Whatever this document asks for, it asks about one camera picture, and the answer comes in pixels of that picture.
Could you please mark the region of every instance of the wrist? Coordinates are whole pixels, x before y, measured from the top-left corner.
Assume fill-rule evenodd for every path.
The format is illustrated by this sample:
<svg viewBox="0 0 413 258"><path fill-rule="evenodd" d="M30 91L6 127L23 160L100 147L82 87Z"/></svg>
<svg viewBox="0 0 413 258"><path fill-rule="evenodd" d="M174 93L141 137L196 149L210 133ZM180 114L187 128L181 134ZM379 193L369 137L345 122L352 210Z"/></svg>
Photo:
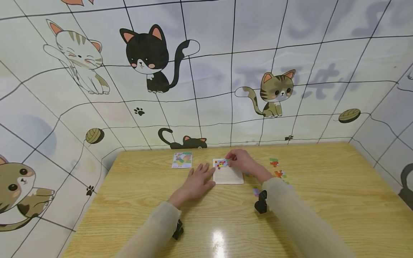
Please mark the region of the wrist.
<svg viewBox="0 0 413 258"><path fill-rule="evenodd" d="M175 206L177 209L180 209L182 205L187 201L186 194L182 191L181 188L176 190L171 197L167 200L170 204Z"/></svg>
<svg viewBox="0 0 413 258"><path fill-rule="evenodd" d="M262 185L265 181L270 180L274 176L262 165L257 164L257 167L251 173L258 182Z"/></svg>

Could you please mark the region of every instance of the hand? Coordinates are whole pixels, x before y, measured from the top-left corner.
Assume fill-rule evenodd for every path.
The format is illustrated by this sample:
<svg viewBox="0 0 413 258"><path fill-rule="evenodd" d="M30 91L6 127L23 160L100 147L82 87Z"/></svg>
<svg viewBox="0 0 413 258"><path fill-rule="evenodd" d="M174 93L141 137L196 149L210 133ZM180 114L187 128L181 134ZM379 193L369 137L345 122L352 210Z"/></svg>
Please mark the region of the hand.
<svg viewBox="0 0 413 258"><path fill-rule="evenodd" d="M168 202L180 209L184 202L198 199L213 188L215 182L208 179L215 172L215 168L210 170L208 168L208 163L200 164L195 171L191 168L185 183L171 195Z"/></svg>
<svg viewBox="0 0 413 258"><path fill-rule="evenodd" d="M258 164L246 150L233 149L225 156L229 159L230 166L235 167L243 173L252 174L261 184L273 178L273 175L268 172L262 165Z"/></svg>

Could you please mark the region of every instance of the brown cat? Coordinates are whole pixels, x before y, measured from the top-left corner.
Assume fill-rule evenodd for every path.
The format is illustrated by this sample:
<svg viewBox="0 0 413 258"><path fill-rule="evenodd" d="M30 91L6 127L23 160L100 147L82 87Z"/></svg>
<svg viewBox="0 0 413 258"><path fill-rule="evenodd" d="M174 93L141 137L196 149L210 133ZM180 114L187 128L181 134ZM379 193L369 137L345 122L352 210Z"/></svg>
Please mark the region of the brown cat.
<svg viewBox="0 0 413 258"><path fill-rule="evenodd" d="M255 112L264 117L282 116L281 101L288 99L293 91L294 84L292 78L295 70L290 70L283 75L274 76L272 73L265 73L261 80L260 96L266 101L263 111L258 107L257 97L250 87L240 87L235 91L237 97L248 97L252 100Z"/></svg>
<svg viewBox="0 0 413 258"><path fill-rule="evenodd" d="M35 179L29 166L0 156L0 232L27 225L53 200L54 190L33 188Z"/></svg>

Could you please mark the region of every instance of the black cat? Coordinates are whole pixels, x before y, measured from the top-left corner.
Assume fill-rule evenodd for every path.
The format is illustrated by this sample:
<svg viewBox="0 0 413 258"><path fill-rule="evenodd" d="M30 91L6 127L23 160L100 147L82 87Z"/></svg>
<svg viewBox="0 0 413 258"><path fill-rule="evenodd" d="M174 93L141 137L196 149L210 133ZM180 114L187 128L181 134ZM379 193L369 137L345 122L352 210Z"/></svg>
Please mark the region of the black cat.
<svg viewBox="0 0 413 258"><path fill-rule="evenodd" d="M413 191L407 186L407 175L413 171L413 163L406 165L400 175L401 185L403 189L400 190L399 196L403 201L413 210Z"/></svg>
<svg viewBox="0 0 413 258"><path fill-rule="evenodd" d="M175 51L175 70L172 83L161 72L169 62L164 33L158 24L154 24L149 33L136 33L121 28L123 40L126 42L126 56L129 63L138 73L146 74L149 92L164 93L173 88L179 79L179 66L186 56L199 51L199 43L195 40L185 40Z"/></svg>
<svg viewBox="0 0 413 258"><path fill-rule="evenodd" d="M164 131L167 131L169 133L172 133L171 129L168 128L161 128L158 131L158 136L159 138L161 138L161 140L168 144L171 149L196 149L196 148L207 148L207 139L206 138L191 138L189 136L184 136L183 137L183 144L179 144L177 142L168 142L167 140L165 140L164 136L162 135L162 133Z"/></svg>

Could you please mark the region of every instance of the cat eye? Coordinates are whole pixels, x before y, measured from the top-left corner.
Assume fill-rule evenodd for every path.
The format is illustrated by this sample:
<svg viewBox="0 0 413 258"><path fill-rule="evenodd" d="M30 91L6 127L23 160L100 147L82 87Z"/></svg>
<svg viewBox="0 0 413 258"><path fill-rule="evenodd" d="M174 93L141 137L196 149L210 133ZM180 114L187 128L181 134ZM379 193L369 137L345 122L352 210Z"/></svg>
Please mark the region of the cat eye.
<svg viewBox="0 0 413 258"><path fill-rule="evenodd" d="M15 184L9 185L9 190L12 191L12 192L16 191L17 188L18 188L18 187L17 187L17 185L15 185Z"/></svg>

